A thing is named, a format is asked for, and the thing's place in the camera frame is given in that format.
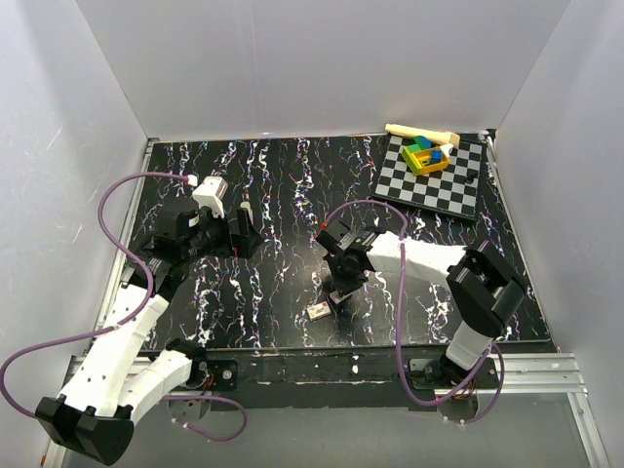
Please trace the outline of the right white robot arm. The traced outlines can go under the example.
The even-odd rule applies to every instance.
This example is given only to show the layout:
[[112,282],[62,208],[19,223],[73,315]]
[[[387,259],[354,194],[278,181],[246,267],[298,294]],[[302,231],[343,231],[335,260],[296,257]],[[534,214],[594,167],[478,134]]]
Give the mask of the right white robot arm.
[[461,323],[439,369],[452,387],[474,379],[482,355],[527,296],[527,282],[490,241],[443,246],[380,229],[355,232],[340,220],[325,224],[316,241],[341,296],[359,289],[369,272],[405,274],[449,291]]

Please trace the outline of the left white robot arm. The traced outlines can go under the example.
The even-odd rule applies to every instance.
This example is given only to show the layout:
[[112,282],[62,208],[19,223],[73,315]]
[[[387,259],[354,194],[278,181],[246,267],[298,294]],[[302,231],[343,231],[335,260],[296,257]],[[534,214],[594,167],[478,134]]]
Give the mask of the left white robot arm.
[[249,258],[263,242],[248,203],[228,219],[217,202],[178,198],[163,216],[136,243],[103,333],[59,394],[43,398],[35,411],[54,443],[104,466],[122,457],[137,423],[171,391],[205,396],[221,380],[225,368],[210,365],[204,347],[181,338],[129,375],[191,264],[204,256]]

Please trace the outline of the brown staple box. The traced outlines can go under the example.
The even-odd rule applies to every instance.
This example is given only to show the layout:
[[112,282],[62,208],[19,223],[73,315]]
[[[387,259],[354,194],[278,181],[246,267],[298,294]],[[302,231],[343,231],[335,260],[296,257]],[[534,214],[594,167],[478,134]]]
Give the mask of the brown staple box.
[[349,297],[349,294],[340,294],[338,291],[334,291],[328,295],[328,302],[333,308],[339,308]]

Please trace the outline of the white beige stapler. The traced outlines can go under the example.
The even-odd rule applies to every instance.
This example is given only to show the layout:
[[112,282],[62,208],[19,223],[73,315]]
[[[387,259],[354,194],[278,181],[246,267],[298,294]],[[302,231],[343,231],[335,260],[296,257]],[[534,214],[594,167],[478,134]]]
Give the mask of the white beige stapler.
[[249,202],[242,202],[240,204],[240,208],[245,210],[247,214],[249,215],[249,217],[253,217],[253,210]]

